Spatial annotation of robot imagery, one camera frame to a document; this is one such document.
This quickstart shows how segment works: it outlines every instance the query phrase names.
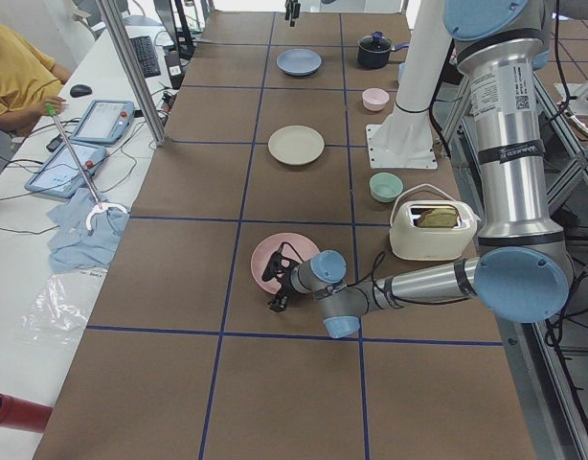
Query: red cylinder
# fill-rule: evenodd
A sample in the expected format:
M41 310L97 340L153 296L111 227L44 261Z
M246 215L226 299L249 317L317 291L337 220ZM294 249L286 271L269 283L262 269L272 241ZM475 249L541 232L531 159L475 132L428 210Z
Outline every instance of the red cylinder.
M42 433L52 407L0 393L0 426Z

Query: keyboard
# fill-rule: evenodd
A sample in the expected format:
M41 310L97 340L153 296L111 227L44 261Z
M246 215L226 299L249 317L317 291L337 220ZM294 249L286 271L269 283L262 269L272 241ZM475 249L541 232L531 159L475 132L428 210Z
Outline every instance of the keyboard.
M158 56L149 35L134 36L130 38L134 54L141 64L143 77L156 77L160 75Z

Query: green bowl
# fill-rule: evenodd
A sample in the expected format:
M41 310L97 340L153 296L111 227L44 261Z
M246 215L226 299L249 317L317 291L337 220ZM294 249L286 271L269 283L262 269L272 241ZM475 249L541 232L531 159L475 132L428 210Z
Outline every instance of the green bowl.
M382 203L394 201L402 193L402 181L390 172L378 172L369 182L371 196Z

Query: green tip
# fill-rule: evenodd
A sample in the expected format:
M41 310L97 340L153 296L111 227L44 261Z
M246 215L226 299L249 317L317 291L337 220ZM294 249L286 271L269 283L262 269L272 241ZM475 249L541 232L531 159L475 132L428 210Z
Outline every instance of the green tip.
M56 110L54 109L54 106L51 105L50 103L45 103L45 108L47 108L47 113L49 113L49 115L51 117L55 117L57 115Z

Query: person's hand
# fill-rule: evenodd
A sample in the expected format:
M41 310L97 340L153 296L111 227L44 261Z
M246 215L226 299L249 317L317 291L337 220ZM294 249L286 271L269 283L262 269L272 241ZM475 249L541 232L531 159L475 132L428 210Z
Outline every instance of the person's hand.
M47 116L49 113L47 112L47 107L45 104L51 104L54 107L56 113L60 113L63 110L63 105L66 102L65 99L60 98L60 96L46 96L41 99L38 103L34 103L31 108L36 115L39 116Z

